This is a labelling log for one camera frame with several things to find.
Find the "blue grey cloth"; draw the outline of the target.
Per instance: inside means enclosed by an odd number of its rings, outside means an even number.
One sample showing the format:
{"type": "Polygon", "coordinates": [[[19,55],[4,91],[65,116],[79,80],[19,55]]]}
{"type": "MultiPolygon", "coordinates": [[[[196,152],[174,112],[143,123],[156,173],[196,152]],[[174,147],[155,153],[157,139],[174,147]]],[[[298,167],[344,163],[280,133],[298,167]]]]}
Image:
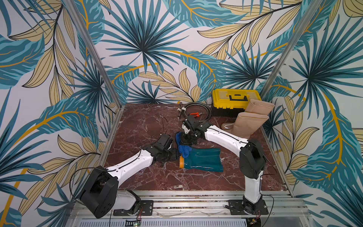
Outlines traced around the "blue grey cloth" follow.
{"type": "Polygon", "coordinates": [[[192,147],[181,144],[181,138],[182,138],[183,134],[184,134],[183,132],[178,132],[175,135],[175,141],[176,141],[179,153],[185,159],[189,156],[190,152],[192,151],[192,147]]]}

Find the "teal rubber boot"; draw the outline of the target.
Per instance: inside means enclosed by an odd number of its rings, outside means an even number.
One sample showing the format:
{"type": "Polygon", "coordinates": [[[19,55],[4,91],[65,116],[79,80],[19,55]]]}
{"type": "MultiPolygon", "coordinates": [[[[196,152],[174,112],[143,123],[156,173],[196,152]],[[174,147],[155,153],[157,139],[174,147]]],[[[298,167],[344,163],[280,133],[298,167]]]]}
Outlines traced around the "teal rubber boot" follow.
{"type": "Polygon", "coordinates": [[[224,171],[220,158],[219,148],[190,148],[183,152],[179,158],[179,168],[197,169],[208,172],[224,171]]]}

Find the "beige boot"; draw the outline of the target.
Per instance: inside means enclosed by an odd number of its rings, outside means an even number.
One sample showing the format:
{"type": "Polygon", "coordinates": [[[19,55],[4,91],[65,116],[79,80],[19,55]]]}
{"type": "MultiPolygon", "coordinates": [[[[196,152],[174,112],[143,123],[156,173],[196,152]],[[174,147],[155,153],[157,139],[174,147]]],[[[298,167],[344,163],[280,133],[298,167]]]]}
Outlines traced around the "beige boot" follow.
{"type": "MultiPolygon", "coordinates": [[[[274,107],[275,107],[275,105],[270,102],[252,99],[249,102],[249,104],[244,112],[262,114],[262,115],[268,116],[274,107]]],[[[231,126],[233,125],[233,123],[224,123],[221,125],[221,128],[225,125],[226,125],[227,129],[230,129],[231,126]]]]}
{"type": "Polygon", "coordinates": [[[241,112],[230,129],[227,129],[226,125],[222,129],[235,136],[249,139],[268,119],[267,115],[241,112]]]}

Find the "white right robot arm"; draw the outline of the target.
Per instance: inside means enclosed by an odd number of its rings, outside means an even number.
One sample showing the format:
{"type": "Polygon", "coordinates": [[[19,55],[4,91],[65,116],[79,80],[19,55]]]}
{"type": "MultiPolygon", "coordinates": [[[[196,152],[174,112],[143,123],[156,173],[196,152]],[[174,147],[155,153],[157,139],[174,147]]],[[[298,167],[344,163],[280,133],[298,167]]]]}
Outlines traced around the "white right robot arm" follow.
{"type": "Polygon", "coordinates": [[[199,139],[216,143],[239,158],[239,168],[245,176],[245,193],[241,208],[231,212],[242,211],[249,215],[262,213],[264,206],[261,193],[262,176],[267,158],[257,140],[244,139],[228,133],[208,121],[199,122],[194,116],[188,116],[182,122],[182,131],[176,134],[178,145],[196,145],[199,139]]]}

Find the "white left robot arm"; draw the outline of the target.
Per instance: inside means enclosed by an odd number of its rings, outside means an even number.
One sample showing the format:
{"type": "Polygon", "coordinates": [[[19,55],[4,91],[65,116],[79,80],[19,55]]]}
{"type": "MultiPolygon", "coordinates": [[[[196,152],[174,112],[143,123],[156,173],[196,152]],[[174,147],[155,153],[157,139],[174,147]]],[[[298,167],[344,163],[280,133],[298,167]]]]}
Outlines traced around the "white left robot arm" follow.
{"type": "Polygon", "coordinates": [[[102,218],[111,210],[138,214],[141,209],[140,197],[131,190],[118,192],[119,187],[154,163],[176,161],[178,157],[172,137],[163,133],[157,141],[145,145],[127,160],[107,168],[95,167],[80,191],[79,199],[95,218],[102,218]]]}

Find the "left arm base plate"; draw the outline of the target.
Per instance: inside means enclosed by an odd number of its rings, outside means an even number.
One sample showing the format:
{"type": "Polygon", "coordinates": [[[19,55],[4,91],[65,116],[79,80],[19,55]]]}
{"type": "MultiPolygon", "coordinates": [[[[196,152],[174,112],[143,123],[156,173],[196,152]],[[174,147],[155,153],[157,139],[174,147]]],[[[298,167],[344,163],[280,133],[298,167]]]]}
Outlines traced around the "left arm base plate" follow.
{"type": "Polygon", "coordinates": [[[132,206],[130,210],[114,210],[114,216],[152,216],[154,208],[153,200],[141,200],[136,202],[136,205],[132,206]]]}

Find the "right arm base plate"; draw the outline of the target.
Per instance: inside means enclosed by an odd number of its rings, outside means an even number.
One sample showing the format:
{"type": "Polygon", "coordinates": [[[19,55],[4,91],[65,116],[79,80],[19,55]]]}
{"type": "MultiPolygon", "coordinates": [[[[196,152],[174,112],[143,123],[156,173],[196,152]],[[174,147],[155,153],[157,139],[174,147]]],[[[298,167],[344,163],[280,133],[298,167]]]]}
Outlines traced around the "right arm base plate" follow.
{"type": "Polygon", "coordinates": [[[263,199],[257,203],[251,203],[248,200],[228,200],[226,208],[230,210],[231,215],[268,215],[269,211],[263,199]]]}

